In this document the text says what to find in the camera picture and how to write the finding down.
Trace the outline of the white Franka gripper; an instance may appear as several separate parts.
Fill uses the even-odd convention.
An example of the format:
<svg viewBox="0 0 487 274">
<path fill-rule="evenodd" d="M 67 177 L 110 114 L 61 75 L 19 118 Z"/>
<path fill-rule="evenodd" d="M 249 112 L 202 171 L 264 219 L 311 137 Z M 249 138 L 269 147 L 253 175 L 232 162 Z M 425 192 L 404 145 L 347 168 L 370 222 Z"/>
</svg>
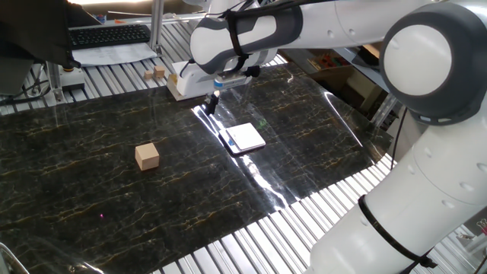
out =
<svg viewBox="0 0 487 274">
<path fill-rule="evenodd" d="M 181 95 L 207 95 L 214 91 L 222 91 L 248 84 L 253 79 L 243 72 L 236 74 L 206 74 L 195 63 L 177 63 L 177 91 Z M 212 98 L 205 100 L 205 113 L 214 114 L 219 102 L 219 96 L 213 94 Z"/>
</svg>

